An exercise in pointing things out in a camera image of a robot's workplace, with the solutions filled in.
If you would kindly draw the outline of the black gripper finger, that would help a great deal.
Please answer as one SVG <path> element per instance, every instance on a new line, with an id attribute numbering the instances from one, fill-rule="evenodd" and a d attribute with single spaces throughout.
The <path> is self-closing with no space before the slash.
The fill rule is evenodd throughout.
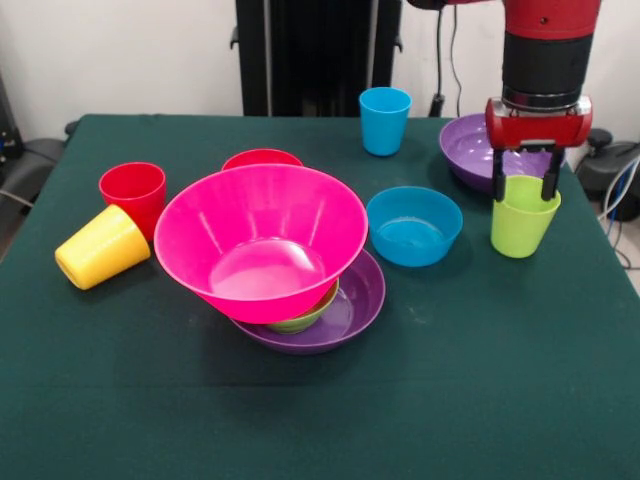
<path id="1" fill-rule="evenodd" d="M 546 171 L 542 183 L 542 199 L 551 200 L 556 195 L 558 177 L 560 171 L 560 149 L 555 148 L 551 154 L 549 168 Z"/>
<path id="2" fill-rule="evenodd" d="M 503 170 L 504 150 L 493 150 L 492 195 L 496 202 L 502 202 L 505 195 L 505 175 Z"/>

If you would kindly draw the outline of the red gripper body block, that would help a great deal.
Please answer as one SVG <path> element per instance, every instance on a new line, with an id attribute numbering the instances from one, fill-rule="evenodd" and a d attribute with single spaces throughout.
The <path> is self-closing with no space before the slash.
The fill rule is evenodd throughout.
<path id="1" fill-rule="evenodd" d="M 487 135 L 494 149 L 577 147 L 586 140 L 592 119 L 588 96 L 581 96 L 573 107 L 554 112 L 517 110 L 500 98 L 491 98 L 485 109 Z"/>

